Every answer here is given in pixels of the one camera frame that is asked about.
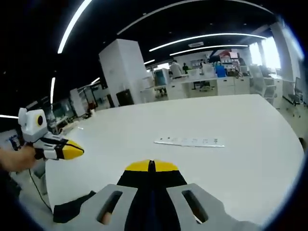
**cable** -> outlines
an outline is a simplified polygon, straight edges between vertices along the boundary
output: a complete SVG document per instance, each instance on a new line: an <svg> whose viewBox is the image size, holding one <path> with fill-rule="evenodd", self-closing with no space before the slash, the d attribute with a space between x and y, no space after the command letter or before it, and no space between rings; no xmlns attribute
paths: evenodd
<svg viewBox="0 0 308 231"><path fill-rule="evenodd" d="M47 208L51 211L51 213L52 213L51 208L50 208L50 207L46 204L46 202L43 200L43 198L42 198L42 196L41 196L41 194L40 194L40 192L39 192L39 190L38 190L38 187L37 187L36 183L34 182L33 177L31 176L31 171L30 171L30 169L29 169L29 175L30 175L30 177L31 177L31 179L32 179L32 181L33 181L33 183L34 183L34 186L36 187L36 189L37 189L37 191L38 191L38 194L39 194L39 196L40 196L42 202L46 205L46 207L47 207Z"/></svg>

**human hand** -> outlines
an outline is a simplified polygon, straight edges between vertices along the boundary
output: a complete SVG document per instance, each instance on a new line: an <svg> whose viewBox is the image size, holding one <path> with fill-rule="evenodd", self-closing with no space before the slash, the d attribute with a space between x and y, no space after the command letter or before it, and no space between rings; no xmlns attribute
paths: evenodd
<svg viewBox="0 0 308 231"><path fill-rule="evenodd" d="M0 150L0 164L8 172L20 172L32 168L36 162L35 149L24 146L19 151Z"/></svg>

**chair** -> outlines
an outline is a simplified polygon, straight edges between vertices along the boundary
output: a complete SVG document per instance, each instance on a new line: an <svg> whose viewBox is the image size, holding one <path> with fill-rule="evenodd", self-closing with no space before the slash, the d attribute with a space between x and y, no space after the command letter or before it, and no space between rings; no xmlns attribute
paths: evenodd
<svg viewBox="0 0 308 231"><path fill-rule="evenodd" d="M261 95L271 105L275 98L275 82L273 78L263 77L260 68L256 65L249 66L250 74L253 77L253 93Z"/></svg>
<svg viewBox="0 0 308 231"><path fill-rule="evenodd" d="M296 105L304 103L304 101L303 101L303 92L300 89L299 81L300 81L300 78L296 77L296 79L295 79L295 86L294 86L294 94L288 94L289 98L292 100L292 104L294 105L295 109L297 109Z"/></svg>

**desk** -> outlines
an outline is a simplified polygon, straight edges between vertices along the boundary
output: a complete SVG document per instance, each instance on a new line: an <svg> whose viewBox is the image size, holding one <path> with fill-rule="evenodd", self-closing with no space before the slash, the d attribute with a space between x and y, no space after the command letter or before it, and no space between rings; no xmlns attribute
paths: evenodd
<svg viewBox="0 0 308 231"><path fill-rule="evenodd" d="M200 78L178 78L170 81L163 87L167 90L169 100L189 98L190 88L188 83L200 81L216 81L218 95L250 94L249 77L200 77ZM153 90L162 86L154 86L141 91L144 94L147 90Z"/></svg>
<svg viewBox="0 0 308 231"><path fill-rule="evenodd" d="M304 158L290 125L259 95L111 108L78 127L83 129L73 129L68 138L85 149L84 155L46 163L52 209L116 184L132 162L160 159L177 165L188 183L221 200L232 217L262 225L287 198ZM166 135L221 137L225 148L154 143Z"/></svg>

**ceiling light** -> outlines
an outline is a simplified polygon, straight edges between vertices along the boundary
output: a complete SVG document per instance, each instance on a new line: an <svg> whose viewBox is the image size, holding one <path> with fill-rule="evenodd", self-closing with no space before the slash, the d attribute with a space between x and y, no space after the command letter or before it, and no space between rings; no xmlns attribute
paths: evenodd
<svg viewBox="0 0 308 231"><path fill-rule="evenodd" d="M144 65L147 65L147 64L152 63L152 62L154 62L154 61L155 61L155 59L152 59L152 60L150 60L150 61L145 62Z"/></svg>
<svg viewBox="0 0 308 231"><path fill-rule="evenodd" d="M92 81L91 84L96 83L99 79L100 79L100 77L98 77L96 80Z"/></svg>
<svg viewBox="0 0 308 231"><path fill-rule="evenodd" d="M0 118L9 118L9 119L18 119L18 116L12 116L12 115L0 115Z"/></svg>
<svg viewBox="0 0 308 231"><path fill-rule="evenodd" d="M210 46L210 47L199 47L199 48L190 49L190 50L186 50L186 51L176 52L176 53L170 54L170 56L175 55L175 54L190 52L190 51L196 51L196 50L208 49L208 48L217 48L217 47L248 47L248 45L219 45L219 46Z"/></svg>
<svg viewBox="0 0 308 231"><path fill-rule="evenodd" d="M54 82L56 81L56 78L53 77L51 79L51 88L50 88L50 104L52 105L53 103L53 89L54 89Z"/></svg>
<svg viewBox="0 0 308 231"><path fill-rule="evenodd" d="M135 25L136 23L142 21L143 19L145 19L145 18L147 18L147 17L152 16L152 15L155 14L155 13L164 11L164 10L169 9L169 8L171 8L171 7L179 6L179 5L186 4L186 3L190 3L190 2L196 2L196 1L203 1L203 0L182 0L182 1L179 1L179 2L176 2L176 3L172 3L172 4L168 5L168 6L164 6L164 7L162 7L162 8L159 8L159 9L157 9L157 10L154 10L154 11L152 11L152 12L150 12L150 13L148 13L148 14L142 16L141 18L135 20L134 22L132 22L131 24L129 24L128 26L126 26L125 28L123 28L121 31L117 32L117 35L122 34L124 31L126 31L127 29L129 29L130 27L132 27L133 25ZM259 6L259 5L255 4L255 3L251 3L251 2L248 2L248 1L245 1L245 0L230 0L230 1L240 2L240 3L244 3L244 4L247 4L247 5L254 6L254 7L258 7L259 9L262 9L262 10L264 10L264 11L267 11L267 12L269 12L270 14L274 14L273 12L269 11L268 9L262 7L262 5Z"/></svg>
<svg viewBox="0 0 308 231"><path fill-rule="evenodd" d="M223 36L223 35L240 35L240 36L251 36L251 37L257 37L257 38L262 38L262 39L266 39L266 37L264 36L260 36L260 35L251 35L251 34L241 34L241 33L218 33L218 34L209 34L209 35L200 35L200 36L195 36L195 37L190 37L190 38L185 38L185 39L180 39L174 42L170 42L164 45L161 45L159 47L155 47L153 49L150 49L149 52L155 51L157 49L178 43L178 42L183 42L183 41L187 41L187 40L191 40L191 39L199 39L199 38L205 38L205 37L211 37L211 36Z"/></svg>
<svg viewBox="0 0 308 231"><path fill-rule="evenodd" d="M76 13L74 14L71 22L68 24L67 28L66 28L66 31L63 35L63 38L61 40L61 43L60 43L60 46L59 46L59 49L58 49L58 54L61 54L63 49L64 49L64 46L67 42L67 39L68 39L68 36L69 34L71 33L75 23L77 22L78 18L80 17L80 15L82 14L82 12L86 9L86 7L90 4L92 0L84 0L83 3L79 6L78 10L76 11Z"/></svg>

